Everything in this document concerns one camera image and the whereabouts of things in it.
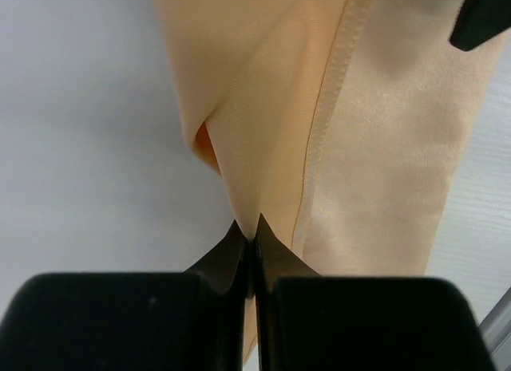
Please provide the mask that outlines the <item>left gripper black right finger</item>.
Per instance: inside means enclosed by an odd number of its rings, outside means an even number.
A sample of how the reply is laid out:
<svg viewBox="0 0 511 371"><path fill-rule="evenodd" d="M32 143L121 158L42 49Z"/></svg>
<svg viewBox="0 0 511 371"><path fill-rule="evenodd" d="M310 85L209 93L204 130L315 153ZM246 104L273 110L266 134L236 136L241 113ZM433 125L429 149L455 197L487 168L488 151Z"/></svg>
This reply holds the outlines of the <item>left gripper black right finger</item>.
<svg viewBox="0 0 511 371"><path fill-rule="evenodd" d="M262 370L492 370L461 291L440 278L329 277L260 219L253 242Z"/></svg>

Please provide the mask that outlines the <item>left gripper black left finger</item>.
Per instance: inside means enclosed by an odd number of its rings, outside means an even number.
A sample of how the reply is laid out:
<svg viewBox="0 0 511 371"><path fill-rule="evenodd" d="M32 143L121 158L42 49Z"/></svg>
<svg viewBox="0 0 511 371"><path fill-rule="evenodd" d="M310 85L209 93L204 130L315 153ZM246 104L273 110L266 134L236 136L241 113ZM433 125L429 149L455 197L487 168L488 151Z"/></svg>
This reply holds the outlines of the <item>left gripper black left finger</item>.
<svg viewBox="0 0 511 371"><path fill-rule="evenodd" d="M248 244L232 224L181 273L46 273L1 322L4 370L240 370Z"/></svg>

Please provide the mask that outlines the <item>peach cloth napkin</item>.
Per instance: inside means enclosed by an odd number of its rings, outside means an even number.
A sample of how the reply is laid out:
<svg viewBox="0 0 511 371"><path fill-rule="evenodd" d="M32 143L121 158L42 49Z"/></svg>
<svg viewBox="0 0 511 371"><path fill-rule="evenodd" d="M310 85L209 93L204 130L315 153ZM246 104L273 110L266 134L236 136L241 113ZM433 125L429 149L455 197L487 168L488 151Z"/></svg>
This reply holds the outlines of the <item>peach cloth napkin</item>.
<svg viewBox="0 0 511 371"><path fill-rule="evenodd" d="M184 140L321 274L422 275L508 37L467 0L153 0Z"/></svg>

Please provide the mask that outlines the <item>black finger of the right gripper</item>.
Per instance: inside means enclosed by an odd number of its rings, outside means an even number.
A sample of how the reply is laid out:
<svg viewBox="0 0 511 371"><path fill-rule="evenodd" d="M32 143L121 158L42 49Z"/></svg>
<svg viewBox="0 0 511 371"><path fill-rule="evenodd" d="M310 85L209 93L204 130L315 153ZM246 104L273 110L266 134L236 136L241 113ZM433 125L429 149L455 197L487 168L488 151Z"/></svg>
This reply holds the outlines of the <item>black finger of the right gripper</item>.
<svg viewBox="0 0 511 371"><path fill-rule="evenodd" d="M510 28L511 0L464 0L450 44L471 51Z"/></svg>

